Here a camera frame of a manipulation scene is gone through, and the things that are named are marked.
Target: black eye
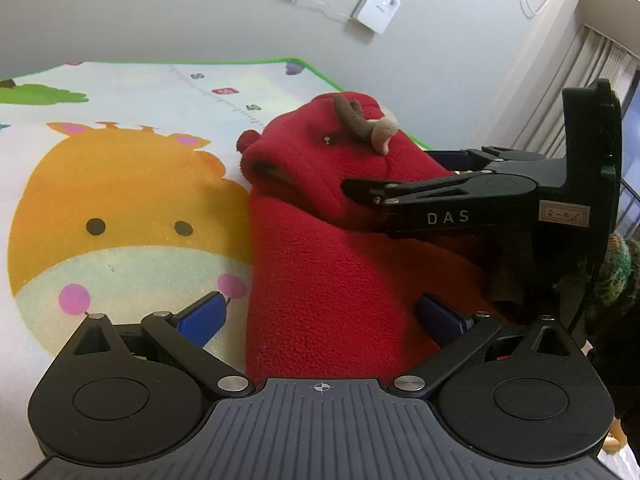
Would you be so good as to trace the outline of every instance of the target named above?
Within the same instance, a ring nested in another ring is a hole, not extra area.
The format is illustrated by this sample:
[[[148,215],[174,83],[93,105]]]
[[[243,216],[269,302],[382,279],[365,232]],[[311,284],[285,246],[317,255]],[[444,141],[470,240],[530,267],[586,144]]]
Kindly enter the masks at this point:
[[[193,227],[182,220],[178,220],[174,224],[174,229],[180,236],[191,236],[193,234]]]
[[[86,222],[86,230],[93,236],[101,235],[106,228],[107,226],[101,218],[91,218]]]

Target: gray ridged plate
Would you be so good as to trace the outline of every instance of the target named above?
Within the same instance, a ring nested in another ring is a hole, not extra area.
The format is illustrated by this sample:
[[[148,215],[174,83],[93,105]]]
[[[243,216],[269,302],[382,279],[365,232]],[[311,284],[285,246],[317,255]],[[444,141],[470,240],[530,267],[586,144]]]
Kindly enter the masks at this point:
[[[549,468],[493,462],[453,439],[427,403],[393,397],[375,380],[270,379],[254,396],[220,401],[197,435],[164,456],[114,468],[51,458],[28,478],[613,480],[616,476],[591,458]]]

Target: red fabric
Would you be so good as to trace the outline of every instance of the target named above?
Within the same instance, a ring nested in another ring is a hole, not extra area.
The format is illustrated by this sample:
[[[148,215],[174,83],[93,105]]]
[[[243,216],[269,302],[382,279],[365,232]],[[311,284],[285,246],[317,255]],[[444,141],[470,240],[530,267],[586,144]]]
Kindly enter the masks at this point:
[[[371,97],[345,95],[360,102],[366,119],[382,116]],[[492,310],[482,298],[482,270],[461,256],[477,252],[474,238],[441,238],[437,245],[391,240],[374,232],[383,221],[379,212],[340,190],[348,177],[416,181],[449,174],[404,133],[392,137],[388,155],[379,155],[340,126],[333,94],[326,94],[276,118],[261,136],[245,132],[238,149],[253,185],[246,372],[254,380],[388,381],[437,350],[414,317],[421,293],[467,313]]]

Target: beige curtain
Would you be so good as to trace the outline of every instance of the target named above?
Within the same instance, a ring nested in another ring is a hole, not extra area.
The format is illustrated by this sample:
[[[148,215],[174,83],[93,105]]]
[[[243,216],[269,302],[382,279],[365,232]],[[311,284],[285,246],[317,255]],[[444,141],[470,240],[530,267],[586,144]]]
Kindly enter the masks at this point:
[[[630,60],[631,56],[624,48],[582,26],[513,147],[548,157],[564,156],[562,89],[585,87],[598,78],[609,79],[612,88],[616,89],[616,83]]]

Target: green cartoon tree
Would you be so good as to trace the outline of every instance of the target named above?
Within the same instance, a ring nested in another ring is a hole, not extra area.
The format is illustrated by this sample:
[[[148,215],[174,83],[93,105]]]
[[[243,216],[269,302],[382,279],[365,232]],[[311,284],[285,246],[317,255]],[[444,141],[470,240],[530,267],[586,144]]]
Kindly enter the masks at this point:
[[[45,85],[17,85],[13,79],[0,81],[0,104],[54,105],[56,103],[85,103],[85,94]]]

